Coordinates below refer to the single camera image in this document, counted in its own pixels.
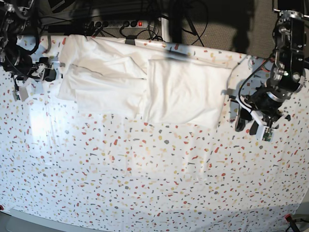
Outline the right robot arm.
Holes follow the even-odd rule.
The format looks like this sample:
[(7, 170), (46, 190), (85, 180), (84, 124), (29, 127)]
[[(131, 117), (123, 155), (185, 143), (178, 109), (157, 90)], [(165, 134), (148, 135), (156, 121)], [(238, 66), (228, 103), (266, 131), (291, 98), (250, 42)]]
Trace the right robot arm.
[[(33, 79), (52, 82), (56, 71), (48, 58), (39, 58), (33, 62), (31, 55), (40, 45), (36, 0), (2, 0), (0, 2), (0, 65), (18, 81)], [(17, 44), (17, 37), (31, 35), (35, 39), (34, 47), (27, 50)]]

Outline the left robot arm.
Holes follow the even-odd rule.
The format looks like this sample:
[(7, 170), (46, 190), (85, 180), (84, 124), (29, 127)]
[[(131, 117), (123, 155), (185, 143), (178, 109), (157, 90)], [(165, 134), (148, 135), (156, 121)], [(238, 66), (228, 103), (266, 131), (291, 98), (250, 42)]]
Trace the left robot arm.
[(239, 90), (262, 70), (267, 62), (273, 61), (269, 78), (256, 88), (251, 95), (238, 93), (235, 97), (239, 105), (235, 130), (242, 131), (246, 122), (253, 121), (250, 134), (257, 139), (271, 141), (281, 120), (291, 116), (279, 108), (293, 93), (301, 90), (305, 82), (305, 21), (309, 18), (307, 0), (272, 1), (277, 13), (272, 38), (275, 47), (269, 57), (241, 84)]

